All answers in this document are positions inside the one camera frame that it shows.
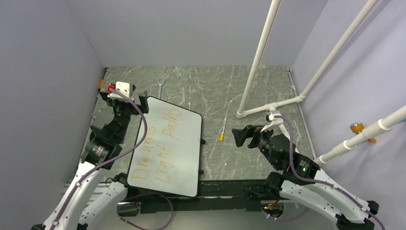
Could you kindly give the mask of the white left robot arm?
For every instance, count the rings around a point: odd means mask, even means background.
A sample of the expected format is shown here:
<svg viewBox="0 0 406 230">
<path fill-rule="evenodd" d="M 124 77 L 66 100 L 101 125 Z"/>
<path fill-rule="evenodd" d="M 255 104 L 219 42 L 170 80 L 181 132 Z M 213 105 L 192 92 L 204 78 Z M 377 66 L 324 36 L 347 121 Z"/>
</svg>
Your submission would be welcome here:
<svg viewBox="0 0 406 230">
<path fill-rule="evenodd" d="M 147 92 L 139 94 L 136 104 L 130 93 L 125 98 L 100 91 L 101 98 L 113 109 L 113 118 L 97 118 L 90 126 L 89 141 L 85 145 L 75 176 L 52 214 L 33 230 L 94 230 L 111 208 L 120 201 L 132 201 L 138 188 L 124 183 L 117 176 L 92 203 L 88 203 L 102 178 L 111 169 L 122 151 L 121 144 L 134 115 L 149 112 Z"/>
</svg>

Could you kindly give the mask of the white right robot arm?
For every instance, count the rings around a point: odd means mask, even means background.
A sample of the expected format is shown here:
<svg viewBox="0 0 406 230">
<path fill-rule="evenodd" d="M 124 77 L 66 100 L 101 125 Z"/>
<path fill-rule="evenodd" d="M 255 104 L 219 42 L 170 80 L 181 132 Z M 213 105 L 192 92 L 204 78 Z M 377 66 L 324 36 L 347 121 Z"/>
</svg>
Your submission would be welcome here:
<svg viewBox="0 0 406 230">
<path fill-rule="evenodd" d="M 249 149 L 258 148 L 275 169 L 268 175 L 259 195 L 296 201 L 336 224 L 339 230 L 373 230 L 379 205 L 375 201 L 356 198 L 337 185 L 307 156 L 290 155 L 290 140 L 273 130 L 261 132 L 262 126 L 248 125 L 231 130 L 237 147 L 250 139 Z"/>
</svg>

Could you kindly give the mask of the white whiteboard black frame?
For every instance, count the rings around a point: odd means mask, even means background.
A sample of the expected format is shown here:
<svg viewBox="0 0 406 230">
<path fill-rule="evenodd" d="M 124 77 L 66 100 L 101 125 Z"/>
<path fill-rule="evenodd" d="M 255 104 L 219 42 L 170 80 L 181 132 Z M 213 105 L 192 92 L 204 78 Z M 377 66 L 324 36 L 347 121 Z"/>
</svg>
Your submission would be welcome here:
<svg viewBox="0 0 406 230">
<path fill-rule="evenodd" d="M 140 123 L 128 168 L 130 187 L 195 197 L 198 190 L 203 117 L 153 96 L 147 125 Z"/>
</svg>

